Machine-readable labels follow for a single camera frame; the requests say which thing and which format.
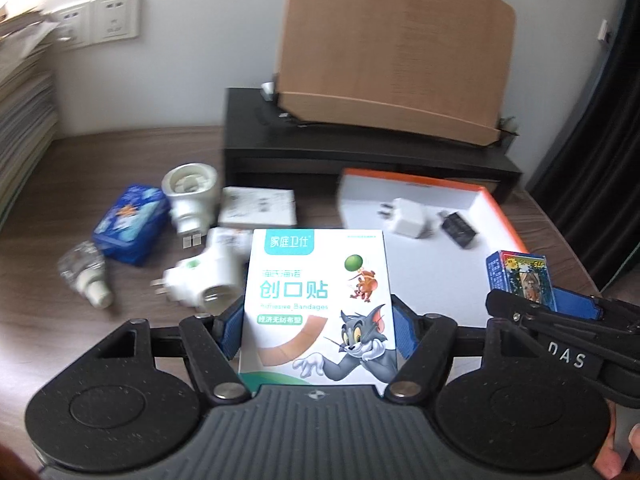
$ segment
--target metal screw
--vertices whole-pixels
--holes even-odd
[[[416,384],[413,381],[398,381],[389,386],[391,394],[401,398],[415,397],[421,390],[420,384]]]
[[[246,393],[246,389],[240,383],[220,383],[213,388],[213,394],[219,399],[237,399]]]
[[[306,396],[313,400],[320,400],[326,397],[326,393],[324,393],[324,391],[322,390],[313,390],[312,392],[306,394]]]

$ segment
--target blue gripper pad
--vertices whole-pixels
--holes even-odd
[[[554,287],[554,296],[556,297],[556,308],[560,314],[596,320],[602,316],[602,311],[592,298],[556,286]]]
[[[391,295],[391,305],[394,313],[394,328],[396,330],[396,348],[405,359],[411,357],[420,344],[416,334],[417,315],[402,301]]]
[[[240,349],[243,320],[244,296],[238,298],[233,305],[216,318],[214,338],[222,353],[229,360],[233,359]]]

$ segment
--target stack of papers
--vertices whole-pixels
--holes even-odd
[[[0,17],[1,16],[3,16],[3,18],[0,20],[0,36],[7,36],[8,34],[12,34],[18,30],[23,30],[29,25],[40,23],[45,20],[44,15],[37,9],[29,9],[11,17],[4,12],[0,14]]]
[[[56,132],[52,76],[38,63],[55,27],[33,23],[0,40],[0,228]]]

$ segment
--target black monitor stand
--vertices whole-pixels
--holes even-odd
[[[344,168],[488,180],[505,200],[521,172],[499,145],[473,146],[408,132],[298,123],[254,88],[229,88],[225,185],[246,173],[340,174]]]

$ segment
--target blue box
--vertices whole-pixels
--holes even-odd
[[[105,256],[140,266],[168,219],[169,202],[157,187],[127,187],[94,229],[92,239]]]
[[[492,289],[505,290],[558,311],[544,256],[497,251],[487,257],[486,270]]]

